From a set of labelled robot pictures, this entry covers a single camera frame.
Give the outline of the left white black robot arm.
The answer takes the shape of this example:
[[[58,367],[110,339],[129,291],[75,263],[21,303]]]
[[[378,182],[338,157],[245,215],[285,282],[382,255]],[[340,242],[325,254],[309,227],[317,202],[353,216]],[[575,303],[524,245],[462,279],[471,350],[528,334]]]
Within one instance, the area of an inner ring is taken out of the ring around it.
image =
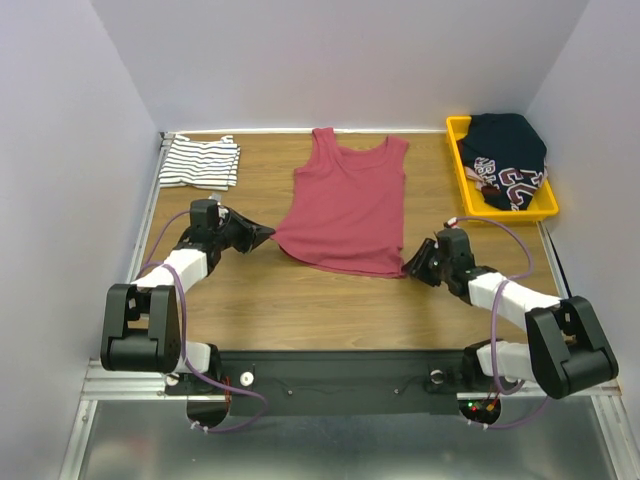
[[[188,373],[191,386],[210,394],[222,385],[219,353],[187,340],[186,292],[214,272],[225,250],[248,254],[275,230],[214,199],[193,201],[187,214],[189,226],[164,261],[109,288],[100,361],[108,371]]]

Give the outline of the maroon red tank top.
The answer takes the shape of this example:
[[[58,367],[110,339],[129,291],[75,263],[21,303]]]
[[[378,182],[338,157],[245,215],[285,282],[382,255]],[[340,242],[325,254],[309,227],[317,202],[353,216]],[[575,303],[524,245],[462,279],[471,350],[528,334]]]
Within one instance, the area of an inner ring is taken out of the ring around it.
[[[402,277],[409,143],[388,136],[354,150],[340,145],[331,128],[316,128],[311,138],[310,158],[294,170],[291,207],[272,239],[316,269]]]

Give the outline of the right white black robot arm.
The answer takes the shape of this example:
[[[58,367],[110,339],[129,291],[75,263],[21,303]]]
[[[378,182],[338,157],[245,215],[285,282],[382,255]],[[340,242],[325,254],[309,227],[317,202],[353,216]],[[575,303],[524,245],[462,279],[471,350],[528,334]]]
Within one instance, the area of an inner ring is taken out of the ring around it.
[[[491,337],[464,349],[460,378],[472,390],[495,379],[533,382],[562,399],[618,376],[616,356],[586,298],[542,294],[477,264],[462,229],[447,228],[425,240],[403,272],[432,287],[446,285],[455,297],[526,333],[524,343]]]

